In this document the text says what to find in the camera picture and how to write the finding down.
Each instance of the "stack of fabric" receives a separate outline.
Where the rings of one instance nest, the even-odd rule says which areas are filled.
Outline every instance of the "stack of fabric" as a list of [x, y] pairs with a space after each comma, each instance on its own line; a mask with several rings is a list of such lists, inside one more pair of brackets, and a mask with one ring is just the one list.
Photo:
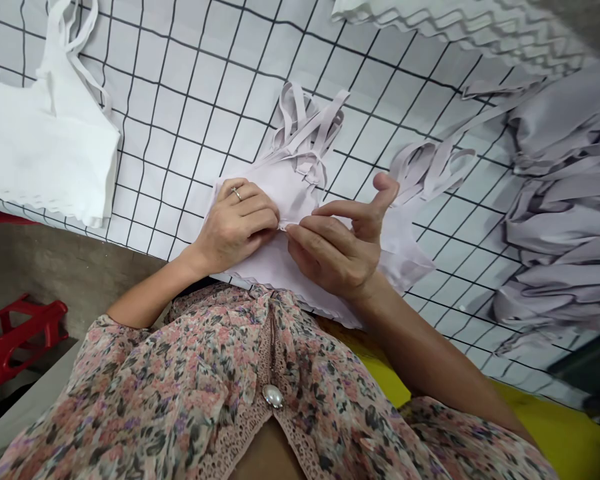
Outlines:
[[522, 64], [536, 75], [560, 76], [597, 60], [546, 2], [537, 0], [336, 0], [331, 18], [416, 29], [487, 57], [500, 56], [509, 66]]
[[505, 220], [527, 269], [496, 294], [498, 321], [524, 327], [504, 353], [572, 329], [600, 332], [600, 63], [511, 112], [528, 176]]

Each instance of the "pile of lavender fabric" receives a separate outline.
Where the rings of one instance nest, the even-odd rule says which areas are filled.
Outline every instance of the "pile of lavender fabric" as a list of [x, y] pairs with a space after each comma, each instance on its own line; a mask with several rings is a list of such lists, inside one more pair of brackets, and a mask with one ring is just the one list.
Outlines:
[[504, 235], [526, 270], [495, 296], [496, 320], [523, 327], [498, 353], [600, 332], [600, 63], [542, 88], [509, 122], [514, 172], [528, 180]]

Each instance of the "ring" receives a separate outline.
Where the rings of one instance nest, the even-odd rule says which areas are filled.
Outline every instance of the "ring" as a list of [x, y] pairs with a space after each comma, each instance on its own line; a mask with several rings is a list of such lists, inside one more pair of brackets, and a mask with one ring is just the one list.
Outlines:
[[235, 187], [231, 188], [231, 191], [234, 192], [237, 196], [238, 196], [238, 200], [242, 201], [242, 197], [240, 196], [240, 194], [238, 193], [238, 189]]

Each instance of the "floral blouse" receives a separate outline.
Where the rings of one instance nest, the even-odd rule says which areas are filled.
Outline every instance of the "floral blouse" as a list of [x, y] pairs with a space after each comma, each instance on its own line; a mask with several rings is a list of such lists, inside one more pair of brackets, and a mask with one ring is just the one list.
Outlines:
[[[309, 479], [556, 479], [528, 442], [428, 397], [391, 405], [293, 294], [212, 285], [151, 332], [103, 315], [0, 478], [226, 479], [272, 416]], [[274, 409], [262, 386], [284, 398]]]

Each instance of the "pearl button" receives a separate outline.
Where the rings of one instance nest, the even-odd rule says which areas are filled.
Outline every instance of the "pearl button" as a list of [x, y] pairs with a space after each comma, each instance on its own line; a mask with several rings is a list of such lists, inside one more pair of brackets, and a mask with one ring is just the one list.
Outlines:
[[284, 403], [282, 392], [280, 392], [280, 389], [275, 385], [269, 383], [262, 387], [262, 396], [273, 408], [282, 408], [282, 404]]

